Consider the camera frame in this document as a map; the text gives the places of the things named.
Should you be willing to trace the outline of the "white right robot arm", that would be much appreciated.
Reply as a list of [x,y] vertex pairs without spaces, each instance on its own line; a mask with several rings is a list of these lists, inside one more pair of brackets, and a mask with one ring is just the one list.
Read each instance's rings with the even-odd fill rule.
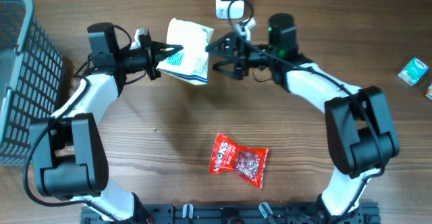
[[382,176],[388,162],[400,151],[384,92],[376,86],[361,88],[338,80],[300,53],[293,15],[277,13],[269,18],[266,45],[250,43],[249,23],[240,22],[206,46],[208,54],[222,57],[213,69],[241,80],[250,69],[267,68],[276,84],[324,114],[328,151],[335,169],[318,199],[318,218],[343,221],[358,210],[368,182]]

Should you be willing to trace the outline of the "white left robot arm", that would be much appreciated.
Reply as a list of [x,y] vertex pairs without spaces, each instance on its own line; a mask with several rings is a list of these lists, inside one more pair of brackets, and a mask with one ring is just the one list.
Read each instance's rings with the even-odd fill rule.
[[98,124],[129,84],[144,72],[160,77],[157,65],[182,45],[153,41],[146,28],[120,47],[111,22],[87,28],[91,52],[80,87],[60,109],[30,124],[31,149],[24,163],[23,187],[29,199],[47,207],[83,204],[110,223],[153,223],[139,197],[109,178],[109,164]]

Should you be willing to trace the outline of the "yellow cracker bag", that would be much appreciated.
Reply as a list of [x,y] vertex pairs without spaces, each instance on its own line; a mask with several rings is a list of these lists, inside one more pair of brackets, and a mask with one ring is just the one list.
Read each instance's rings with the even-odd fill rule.
[[157,69],[195,86],[208,84],[209,54],[205,48],[213,31],[207,26],[173,18],[166,42],[182,45],[183,49],[159,62]]

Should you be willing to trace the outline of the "red snack bag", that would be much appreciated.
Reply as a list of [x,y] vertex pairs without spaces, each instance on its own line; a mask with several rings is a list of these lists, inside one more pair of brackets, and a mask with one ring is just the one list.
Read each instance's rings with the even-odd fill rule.
[[214,141],[209,172],[217,175],[230,171],[257,188],[263,187],[268,148],[236,144],[227,135],[218,133]]

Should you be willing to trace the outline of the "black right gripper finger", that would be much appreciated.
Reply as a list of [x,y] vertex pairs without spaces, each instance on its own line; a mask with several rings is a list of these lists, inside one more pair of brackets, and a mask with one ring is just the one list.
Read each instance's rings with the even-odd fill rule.
[[[232,65],[232,70],[223,69],[223,66],[226,65]],[[231,60],[225,60],[225,61],[219,61],[212,66],[213,70],[216,72],[219,72],[225,76],[228,76],[230,78],[233,78],[235,80],[242,80],[244,77],[244,70],[242,65],[238,61],[231,61]]]
[[234,51],[237,48],[238,37],[235,32],[228,32],[215,42],[207,45],[205,51],[209,55],[218,57],[229,57],[234,55]]

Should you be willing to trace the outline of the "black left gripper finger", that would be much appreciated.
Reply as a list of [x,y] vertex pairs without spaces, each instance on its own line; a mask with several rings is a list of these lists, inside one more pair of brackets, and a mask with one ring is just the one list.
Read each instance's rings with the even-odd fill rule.
[[182,45],[171,45],[157,41],[151,42],[151,50],[154,54],[175,54],[183,48]]
[[159,63],[160,61],[163,61],[172,55],[175,55],[178,52],[178,50],[170,50],[170,51],[158,51],[155,55],[155,61]]

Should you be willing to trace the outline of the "teal tissue pack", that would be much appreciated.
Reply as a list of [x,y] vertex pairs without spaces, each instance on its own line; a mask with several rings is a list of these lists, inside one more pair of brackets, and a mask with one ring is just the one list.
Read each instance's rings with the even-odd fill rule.
[[399,72],[398,77],[410,86],[415,85],[429,70],[420,59],[412,58]]

